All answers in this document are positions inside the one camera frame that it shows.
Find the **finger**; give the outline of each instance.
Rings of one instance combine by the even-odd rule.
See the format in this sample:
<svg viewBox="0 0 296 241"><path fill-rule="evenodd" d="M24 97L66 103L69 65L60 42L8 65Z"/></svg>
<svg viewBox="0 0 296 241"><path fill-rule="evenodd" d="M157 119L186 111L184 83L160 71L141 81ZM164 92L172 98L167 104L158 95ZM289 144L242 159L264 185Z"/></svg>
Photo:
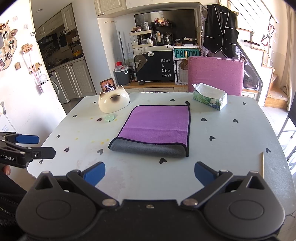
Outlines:
<svg viewBox="0 0 296 241"><path fill-rule="evenodd" d="M2 171L3 171L7 176L9 176L10 173L11 173L10 166L5 166L5 167L3 167Z"/></svg>

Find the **washing machine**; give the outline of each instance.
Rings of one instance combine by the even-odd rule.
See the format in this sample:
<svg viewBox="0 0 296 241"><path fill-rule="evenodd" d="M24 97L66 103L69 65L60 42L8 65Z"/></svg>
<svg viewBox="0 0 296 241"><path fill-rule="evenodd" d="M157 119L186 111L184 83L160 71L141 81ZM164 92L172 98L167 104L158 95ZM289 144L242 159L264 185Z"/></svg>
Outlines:
<svg viewBox="0 0 296 241"><path fill-rule="evenodd" d="M59 83L59 79L57 78L56 72L52 72L48 74L50 77L50 81L52 82L52 86L57 94L57 97L61 104L66 104L70 100L66 98L65 93L63 92L63 89L61 87L61 84Z"/></svg>

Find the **cat face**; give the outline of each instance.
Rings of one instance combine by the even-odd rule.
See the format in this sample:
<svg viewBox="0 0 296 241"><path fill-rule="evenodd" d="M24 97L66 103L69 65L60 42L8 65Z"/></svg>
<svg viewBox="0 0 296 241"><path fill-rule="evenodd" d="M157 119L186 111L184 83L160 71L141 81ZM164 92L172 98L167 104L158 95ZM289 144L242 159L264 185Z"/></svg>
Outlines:
<svg viewBox="0 0 296 241"><path fill-rule="evenodd" d="M99 108L104 113L112 113L123 109L129 104L129 95L122 85L110 92L101 92L99 97Z"/></svg>

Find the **gray trash bin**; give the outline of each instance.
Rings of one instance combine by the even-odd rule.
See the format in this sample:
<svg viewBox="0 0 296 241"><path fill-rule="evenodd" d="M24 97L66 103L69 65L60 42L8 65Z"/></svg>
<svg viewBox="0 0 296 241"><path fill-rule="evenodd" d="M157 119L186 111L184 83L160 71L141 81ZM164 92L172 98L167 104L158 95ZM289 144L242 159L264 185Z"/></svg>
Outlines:
<svg viewBox="0 0 296 241"><path fill-rule="evenodd" d="M126 70L115 70L115 77L117 84L119 85L127 85L131 81L131 75L128 73L128 69Z"/></svg>

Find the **black heart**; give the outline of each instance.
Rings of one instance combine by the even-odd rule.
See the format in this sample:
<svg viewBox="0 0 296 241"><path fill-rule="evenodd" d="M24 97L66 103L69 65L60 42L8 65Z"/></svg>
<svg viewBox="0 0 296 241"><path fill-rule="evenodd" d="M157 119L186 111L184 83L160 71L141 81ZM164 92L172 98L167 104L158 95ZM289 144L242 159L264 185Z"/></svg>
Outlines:
<svg viewBox="0 0 296 241"><path fill-rule="evenodd" d="M103 154L103 149L98 150L97 153L100 153L100 155L102 155Z"/></svg>
<svg viewBox="0 0 296 241"><path fill-rule="evenodd" d="M161 158L161 159L159 160L159 164L162 164L163 162L167 162L167 161L166 161L166 159Z"/></svg>

